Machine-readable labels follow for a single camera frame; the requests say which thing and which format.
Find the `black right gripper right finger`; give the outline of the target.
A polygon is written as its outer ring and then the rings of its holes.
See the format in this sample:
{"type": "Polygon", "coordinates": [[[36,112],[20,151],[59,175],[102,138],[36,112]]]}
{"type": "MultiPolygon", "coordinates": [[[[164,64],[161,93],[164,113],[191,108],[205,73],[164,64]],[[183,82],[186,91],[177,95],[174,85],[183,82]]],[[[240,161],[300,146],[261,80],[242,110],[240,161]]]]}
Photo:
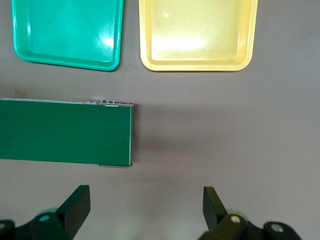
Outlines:
{"type": "Polygon", "coordinates": [[[203,216],[208,231],[201,240],[300,240],[289,225],[269,221],[259,228],[236,213],[228,213],[212,186],[203,188],[203,216]]]}

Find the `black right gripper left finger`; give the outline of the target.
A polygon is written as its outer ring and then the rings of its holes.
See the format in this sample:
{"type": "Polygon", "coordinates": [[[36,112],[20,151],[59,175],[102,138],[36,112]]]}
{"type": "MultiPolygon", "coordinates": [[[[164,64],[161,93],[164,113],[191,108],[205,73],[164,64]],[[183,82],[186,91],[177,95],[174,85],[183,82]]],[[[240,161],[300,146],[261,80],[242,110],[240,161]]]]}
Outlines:
{"type": "Polygon", "coordinates": [[[91,210],[90,187],[80,185],[55,211],[45,211],[16,226],[10,219],[0,221],[2,240],[72,240],[91,210]]]}

